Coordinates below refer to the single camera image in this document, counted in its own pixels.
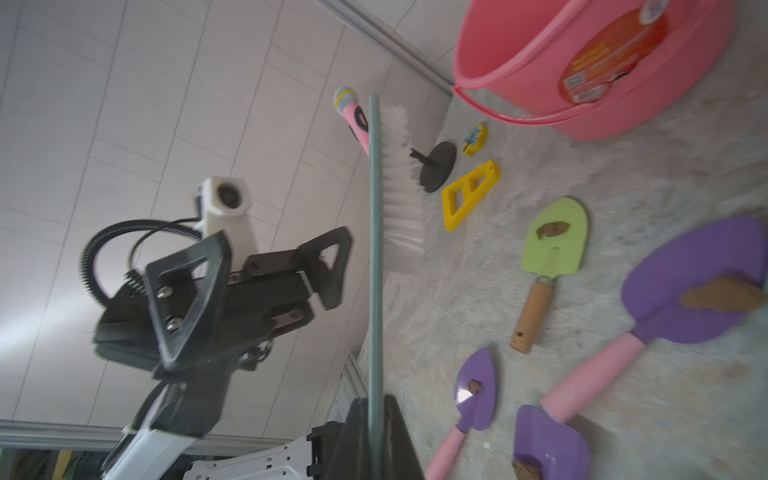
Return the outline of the green trowel wooden handle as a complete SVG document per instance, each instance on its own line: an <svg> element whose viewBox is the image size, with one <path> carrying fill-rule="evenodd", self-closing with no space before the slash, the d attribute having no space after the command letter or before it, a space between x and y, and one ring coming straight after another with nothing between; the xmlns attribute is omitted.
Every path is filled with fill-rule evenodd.
<svg viewBox="0 0 768 480"><path fill-rule="evenodd" d="M589 221L574 198L562 197L542 210L526 235L521 269L536 276L510 340L517 352L531 352L550 308L555 280L575 274L586 247Z"/></svg>

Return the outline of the purple pointed trowel pink handle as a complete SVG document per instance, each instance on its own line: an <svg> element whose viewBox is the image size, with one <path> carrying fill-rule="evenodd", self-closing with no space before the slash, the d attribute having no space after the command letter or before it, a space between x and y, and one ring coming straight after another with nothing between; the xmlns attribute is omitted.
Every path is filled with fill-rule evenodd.
<svg viewBox="0 0 768 480"><path fill-rule="evenodd" d="M460 414L427 466L424 478L445 479L463 444L466 434L488 428L495 411L496 375L489 348L473 353L462 365L454 383L454 403Z"/></svg>

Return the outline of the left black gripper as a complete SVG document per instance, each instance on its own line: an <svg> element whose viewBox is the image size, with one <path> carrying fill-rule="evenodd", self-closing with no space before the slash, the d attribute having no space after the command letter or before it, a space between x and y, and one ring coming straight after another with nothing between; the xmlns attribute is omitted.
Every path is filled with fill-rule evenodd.
<svg viewBox="0 0 768 480"><path fill-rule="evenodd" d="M100 357L159 382L133 427L210 431L233 373L255 370L274 340L311 322L314 293L326 310L342 303L352 243L350 230L338 227L296 251L252 255L230 274L220 231L147 264L142 289L127 284L108 299L94 334ZM331 247L329 267L323 253Z"/></svg>

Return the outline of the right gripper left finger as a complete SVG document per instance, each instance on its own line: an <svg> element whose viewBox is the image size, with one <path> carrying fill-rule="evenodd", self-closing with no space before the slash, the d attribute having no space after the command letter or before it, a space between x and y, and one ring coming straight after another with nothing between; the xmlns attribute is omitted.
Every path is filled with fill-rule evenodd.
<svg viewBox="0 0 768 480"><path fill-rule="evenodd" d="M324 475L329 480L369 479L368 399L350 407Z"/></svg>

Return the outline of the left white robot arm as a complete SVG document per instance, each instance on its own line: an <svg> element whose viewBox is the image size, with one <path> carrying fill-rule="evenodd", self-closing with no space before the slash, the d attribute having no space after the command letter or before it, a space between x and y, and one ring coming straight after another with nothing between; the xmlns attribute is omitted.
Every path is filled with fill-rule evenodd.
<svg viewBox="0 0 768 480"><path fill-rule="evenodd" d="M330 230L299 247L237 261L217 232L147 264L106 302L94 334L103 359L148 371L155 388L102 467L106 479L159 479L219 422L232 375L309 324L310 300L342 301L352 236Z"/></svg>

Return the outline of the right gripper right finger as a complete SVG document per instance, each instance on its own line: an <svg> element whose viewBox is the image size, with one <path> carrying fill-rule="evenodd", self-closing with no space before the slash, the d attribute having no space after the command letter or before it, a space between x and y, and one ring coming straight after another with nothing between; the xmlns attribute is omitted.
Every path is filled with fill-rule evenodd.
<svg viewBox="0 0 768 480"><path fill-rule="evenodd" d="M384 397L383 478L423 480L424 475L396 397Z"/></svg>

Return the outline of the purple square shovel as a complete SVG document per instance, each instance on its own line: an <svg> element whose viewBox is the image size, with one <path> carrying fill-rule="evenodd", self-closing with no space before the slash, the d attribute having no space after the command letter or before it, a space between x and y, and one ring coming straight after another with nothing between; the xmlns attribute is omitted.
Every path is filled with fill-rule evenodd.
<svg viewBox="0 0 768 480"><path fill-rule="evenodd" d="M513 460L537 467L544 480L586 480L591 452L577 430L533 405L523 405L516 417Z"/></svg>

